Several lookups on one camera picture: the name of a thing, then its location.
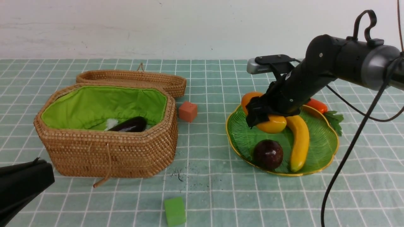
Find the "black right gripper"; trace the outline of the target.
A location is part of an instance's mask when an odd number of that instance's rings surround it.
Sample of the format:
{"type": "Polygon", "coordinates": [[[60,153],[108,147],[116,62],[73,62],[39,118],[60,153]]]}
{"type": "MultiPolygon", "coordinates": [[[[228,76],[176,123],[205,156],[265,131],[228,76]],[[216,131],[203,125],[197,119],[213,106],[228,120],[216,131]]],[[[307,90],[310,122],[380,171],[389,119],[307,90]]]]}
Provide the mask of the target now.
{"type": "Polygon", "coordinates": [[[314,74],[299,64],[290,73],[270,83],[266,93],[251,98],[246,105],[249,127],[268,122],[268,115],[294,116],[310,98],[329,84],[329,75],[314,74]]]}

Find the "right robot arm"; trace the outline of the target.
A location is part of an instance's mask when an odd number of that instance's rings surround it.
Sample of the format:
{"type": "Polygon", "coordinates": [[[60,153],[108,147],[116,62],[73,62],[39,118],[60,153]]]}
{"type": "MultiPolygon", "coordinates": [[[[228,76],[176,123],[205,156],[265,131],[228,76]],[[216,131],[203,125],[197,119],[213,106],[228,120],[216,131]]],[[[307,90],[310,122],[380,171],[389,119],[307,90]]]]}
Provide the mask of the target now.
{"type": "Polygon", "coordinates": [[[270,115],[298,115],[301,106],[336,79],[375,91],[387,81],[388,86],[403,90],[403,53],[380,39],[362,42],[320,35],[309,43],[297,66],[293,61],[283,54],[248,61],[249,74],[273,73],[276,78],[263,96],[246,105],[249,127],[268,122],[270,115]]]}

